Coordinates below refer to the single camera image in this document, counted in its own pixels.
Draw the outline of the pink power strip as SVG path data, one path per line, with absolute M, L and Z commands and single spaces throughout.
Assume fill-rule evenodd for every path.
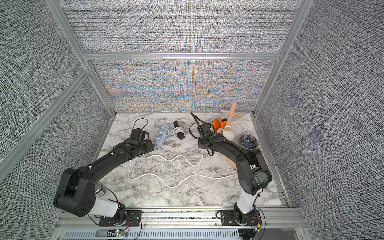
M 236 166 L 236 163 L 233 162 L 231 159 L 229 159 L 228 157 L 225 157 L 225 159 L 235 168 L 237 169 L 237 166 Z

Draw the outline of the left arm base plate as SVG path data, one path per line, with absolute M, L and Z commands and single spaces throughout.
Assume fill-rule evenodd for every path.
M 113 218 L 102 217 L 99 219 L 99 226 L 101 227 L 139 227 L 142 218 L 142 211 L 140 210 L 125 210 L 117 213 Z

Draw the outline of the aluminium front rail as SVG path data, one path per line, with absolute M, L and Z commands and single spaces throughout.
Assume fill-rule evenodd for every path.
M 52 240 L 310 240 L 300 211 L 257 207 L 248 223 L 229 207 L 128 208 L 121 226 L 100 218 L 61 214 Z

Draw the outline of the silver cylinder on table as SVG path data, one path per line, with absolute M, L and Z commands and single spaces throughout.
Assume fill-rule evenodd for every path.
M 102 197 L 104 194 L 106 193 L 106 189 L 103 185 L 99 184 L 95 184 L 95 195 L 96 197 L 100 198 Z

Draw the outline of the wooden mug tree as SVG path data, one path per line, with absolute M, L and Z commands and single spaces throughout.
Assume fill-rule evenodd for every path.
M 225 120 L 226 126 L 230 126 L 232 123 L 237 123 L 236 121 L 233 121 L 233 117 L 234 116 L 237 116 L 237 117 L 240 117 L 240 118 L 243 117 L 243 114 L 235 112 L 236 106 L 237 106 L 237 104 L 235 102 L 233 102 L 231 104 L 231 107 L 230 107 L 229 111 L 226 111 L 226 110 L 221 110 L 220 111 L 222 114 L 228 114 L 228 117 Z

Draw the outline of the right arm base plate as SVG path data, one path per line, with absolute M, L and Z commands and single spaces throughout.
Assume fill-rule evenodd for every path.
M 263 223 L 258 210 L 243 214 L 240 210 L 220 210 L 219 219 L 223 226 L 257 226 Z

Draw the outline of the white mug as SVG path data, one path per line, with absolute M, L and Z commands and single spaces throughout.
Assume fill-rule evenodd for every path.
M 233 141 L 236 138 L 236 135 L 232 131 L 231 126 L 225 126 L 224 128 L 219 128 L 217 132 L 218 134 L 223 135 L 229 141 Z

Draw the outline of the orange mug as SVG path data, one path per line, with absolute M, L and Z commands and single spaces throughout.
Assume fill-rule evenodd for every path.
M 212 125 L 214 126 L 215 131 L 217 132 L 219 129 L 224 129 L 226 126 L 227 119 L 220 118 L 220 119 L 214 119 L 212 121 Z

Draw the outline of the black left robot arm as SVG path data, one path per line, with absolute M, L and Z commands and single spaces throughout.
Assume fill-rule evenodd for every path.
M 133 129 L 128 139 L 103 157 L 79 169 L 65 170 L 54 197 L 54 206 L 78 217 L 94 215 L 119 223 L 125 221 L 125 205 L 119 200 L 100 199 L 95 185 L 118 166 L 152 152 L 154 147 L 149 135 L 139 128 Z

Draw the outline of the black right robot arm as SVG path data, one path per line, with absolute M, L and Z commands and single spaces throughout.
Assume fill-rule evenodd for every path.
M 232 161 L 237 170 L 237 176 L 242 187 L 240 198 L 234 205 L 234 214 L 239 223 L 256 216 L 255 202 L 260 193 L 273 180 L 272 173 L 261 151 L 244 149 L 224 137 L 223 134 L 216 133 L 212 124 L 207 123 L 191 113 L 194 124 L 197 125 L 198 147 L 206 149 L 212 156 L 218 152 Z

